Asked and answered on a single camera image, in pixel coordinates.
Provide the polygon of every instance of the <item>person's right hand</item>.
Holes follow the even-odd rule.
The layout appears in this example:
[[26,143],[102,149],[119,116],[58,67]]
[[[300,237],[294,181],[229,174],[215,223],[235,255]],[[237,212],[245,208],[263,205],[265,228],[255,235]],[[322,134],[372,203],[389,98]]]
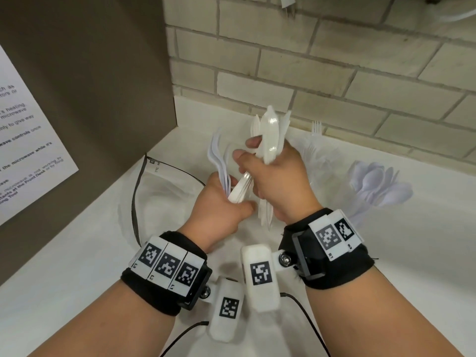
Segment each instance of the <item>person's right hand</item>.
[[[246,141],[248,148],[257,148],[261,137]],[[287,141],[282,153],[270,165],[245,150],[235,150],[233,159],[240,173],[249,172],[254,179],[253,191],[266,199],[279,220],[292,224],[322,209],[307,179],[306,167],[299,152]]]

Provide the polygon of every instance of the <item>hand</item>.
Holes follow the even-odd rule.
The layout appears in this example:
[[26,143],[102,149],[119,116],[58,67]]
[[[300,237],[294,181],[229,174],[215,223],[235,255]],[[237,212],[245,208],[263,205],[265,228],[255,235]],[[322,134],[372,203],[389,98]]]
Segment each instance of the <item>hand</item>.
[[[231,186],[237,184],[231,177]],[[218,173],[208,178],[207,185],[200,192],[192,214],[178,232],[192,240],[204,252],[238,230],[238,224],[251,216],[256,210],[256,203],[247,200],[239,204],[231,203],[220,183]]]
[[[257,148],[261,137],[246,141],[248,148]],[[322,209],[307,179],[306,167],[299,152],[287,141],[282,153],[270,165],[245,150],[235,150],[233,159],[240,173],[246,171],[255,181],[253,191],[274,208],[276,218],[292,224]]]

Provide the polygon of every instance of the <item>metal bolt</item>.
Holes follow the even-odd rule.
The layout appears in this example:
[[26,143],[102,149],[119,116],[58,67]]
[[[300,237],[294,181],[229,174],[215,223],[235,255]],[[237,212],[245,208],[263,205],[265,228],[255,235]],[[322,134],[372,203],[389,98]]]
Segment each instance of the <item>metal bolt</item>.
[[293,264],[291,257],[289,257],[285,252],[282,252],[278,257],[279,264],[283,267],[289,267]]
[[202,290],[202,293],[200,294],[200,298],[201,299],[207,299],[208,297],[210,297],[210,294],[211,294],[210,287],[205,286],[205,288],[203,288],[203,290]]

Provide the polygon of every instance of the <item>brick wall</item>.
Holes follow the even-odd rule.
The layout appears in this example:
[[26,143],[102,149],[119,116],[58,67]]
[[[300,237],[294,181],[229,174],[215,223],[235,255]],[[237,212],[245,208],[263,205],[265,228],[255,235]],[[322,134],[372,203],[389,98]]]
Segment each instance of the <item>brick wall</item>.
[[[476,7],[453,2],[440,11]],[[176,95],[476,174],[476,17],[421,0],[164,0]]]

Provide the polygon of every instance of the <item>paper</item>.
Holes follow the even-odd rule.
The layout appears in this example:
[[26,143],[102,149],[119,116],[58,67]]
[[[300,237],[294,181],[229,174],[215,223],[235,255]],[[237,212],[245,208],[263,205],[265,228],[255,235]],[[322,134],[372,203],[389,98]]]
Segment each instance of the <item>paper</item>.
[[0,47],[0,225],[78,171]]

